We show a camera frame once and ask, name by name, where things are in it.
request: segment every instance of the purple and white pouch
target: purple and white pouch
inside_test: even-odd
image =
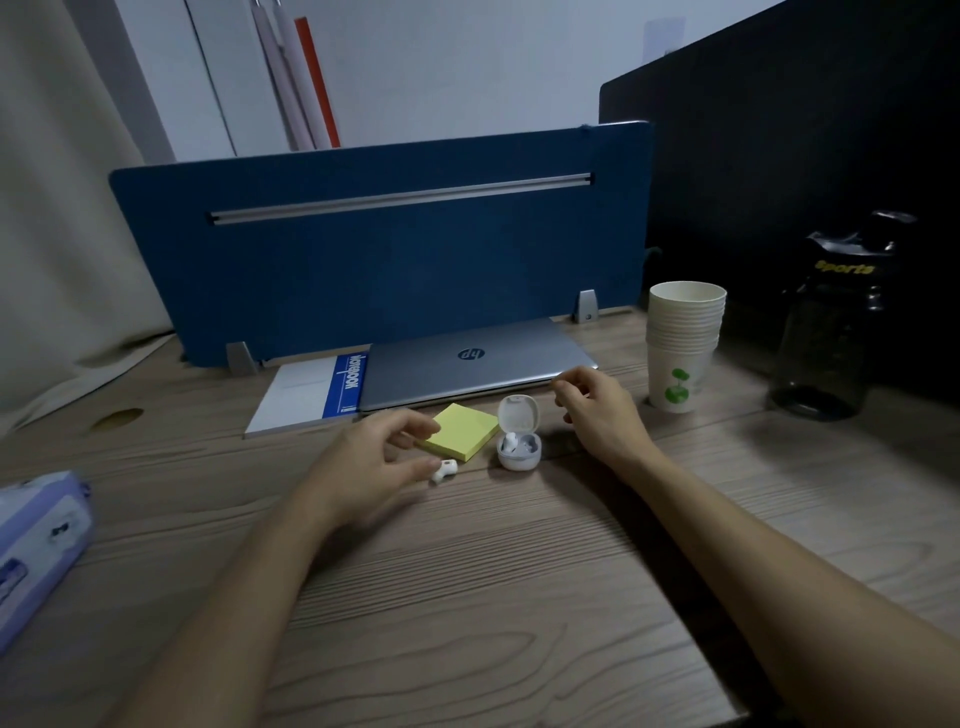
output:
[[[68,471],[0,488],[0,653],[89,543],[87,493]]]

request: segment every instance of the hand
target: hand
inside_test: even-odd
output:
[[[550,382],[556,403],[566,408],[581,444],[622,477],[638,457],[657,452],[630,393],[611,376],[590,367],[567,370]]]
[[[310,507],[322,509],[334,525],[355,521],[440,467],[440,458],[433,456],[387,462],[387,443],[410,449],[417,440],[439,431],[436,421],[420,412],[377,412],[344,429],[310,467],[298,490],[305,492]]]

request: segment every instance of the white charging case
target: white charging case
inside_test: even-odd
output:
[[[537,434],[537,427],[540,426],[537,401],[529,395],[508,395],[496,408],[496,419],[503,430],[496,443],[500,465],[508,471],[532,471],[543,455],[543,443]],[[503,441],[508,432],[516,434],[517,443],[513,452],[503,450]]]

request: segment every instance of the water bottle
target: water bottle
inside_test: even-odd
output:
[[[822,422],[863,408],[876,334],[899,272],[898,248],[916,222],[905,212],[877,210],[859,232],[805,239],[805,280],[777,353],[772,404]]]

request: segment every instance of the yellow sticky notes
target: yellow sticky notes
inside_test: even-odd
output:
[[[435,418],[440,432],[420,443],[420,446],[437,455],[455,457],[467,462],[482,448],[500,428],[494,415],[460,404],[451,404]]]

